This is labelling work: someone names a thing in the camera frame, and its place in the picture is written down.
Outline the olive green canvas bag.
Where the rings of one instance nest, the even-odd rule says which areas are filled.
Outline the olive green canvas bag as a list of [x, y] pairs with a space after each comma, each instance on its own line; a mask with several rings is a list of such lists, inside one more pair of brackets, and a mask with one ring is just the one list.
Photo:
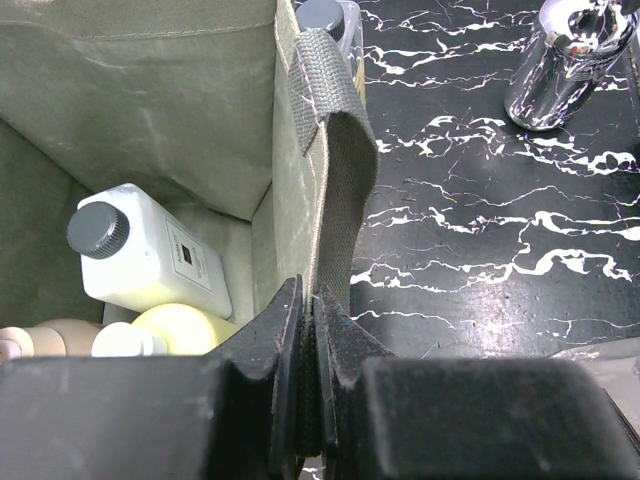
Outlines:
[[336, 42], [295, 1], [1, 5], [1, 322], [102, 320], [65, 239], [133, 183], [220, 255], [232, 320], [301, 276], [348, 306], [378, 154]]

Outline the white rectangular lotion bottle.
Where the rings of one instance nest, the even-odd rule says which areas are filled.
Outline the white rectangular lotion bottle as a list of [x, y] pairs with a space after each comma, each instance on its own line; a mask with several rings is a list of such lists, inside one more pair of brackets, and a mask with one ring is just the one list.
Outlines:
[[218, 253], [133, 183], [81, 200], [66, 239], [96, 300], [139, 313], [180, 303], [231, 317]]

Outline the yellow green lotion bottle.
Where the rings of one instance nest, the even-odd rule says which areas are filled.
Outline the yellow green lotion bottle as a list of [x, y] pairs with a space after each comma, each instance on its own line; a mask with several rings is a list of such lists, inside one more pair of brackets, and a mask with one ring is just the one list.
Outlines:
[[133, 322], [115, 322], [95, 337], [92, 357], [204, 355], [239, 331], [235, 324], [184, 304], [165, 304]]

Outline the beige brown lotion bottle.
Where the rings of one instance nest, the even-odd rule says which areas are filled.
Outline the beige brown lotion bottle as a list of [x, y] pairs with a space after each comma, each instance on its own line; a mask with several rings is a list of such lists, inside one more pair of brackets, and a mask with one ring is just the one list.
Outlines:
[[1, 362], [31, 357], [89, 356], [102, 324], [59, 318], [34, 327], [1, 329]]

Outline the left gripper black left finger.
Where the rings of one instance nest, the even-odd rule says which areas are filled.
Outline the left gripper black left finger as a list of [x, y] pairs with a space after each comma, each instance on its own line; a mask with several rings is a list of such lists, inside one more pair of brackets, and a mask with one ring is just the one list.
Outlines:
[[5, 479], [294, 479], [302, 280], [201, 356], [1, 369]]

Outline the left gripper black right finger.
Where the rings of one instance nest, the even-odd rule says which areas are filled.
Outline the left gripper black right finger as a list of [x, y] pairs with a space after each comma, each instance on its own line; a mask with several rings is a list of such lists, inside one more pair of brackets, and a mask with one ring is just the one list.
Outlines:
[[635, 479], [639, 438], [581, 366], [394, 355], [332, 292], [315, 321], [328, 479]]

